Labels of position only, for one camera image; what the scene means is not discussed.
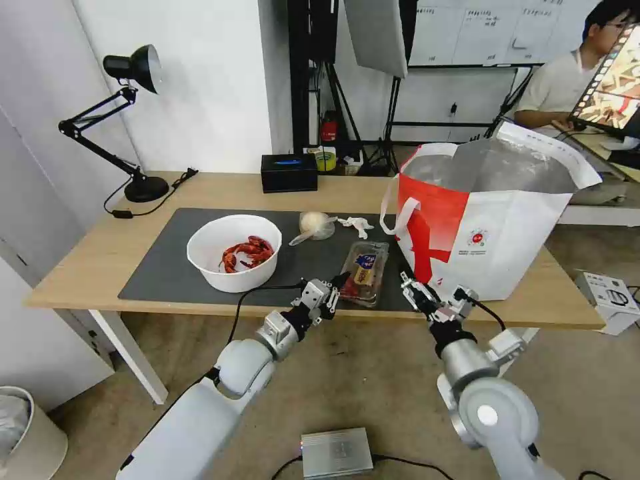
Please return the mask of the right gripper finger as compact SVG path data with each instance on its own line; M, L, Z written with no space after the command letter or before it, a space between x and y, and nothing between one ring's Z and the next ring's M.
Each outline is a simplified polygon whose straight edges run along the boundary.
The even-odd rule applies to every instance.
M450 321L450 311L448 304L441 300L437 292L429 285L423 286L423 313L428 321Z
M433 295L424 284L412 278L406 271L400 272L401 290L412 310L433 314Z

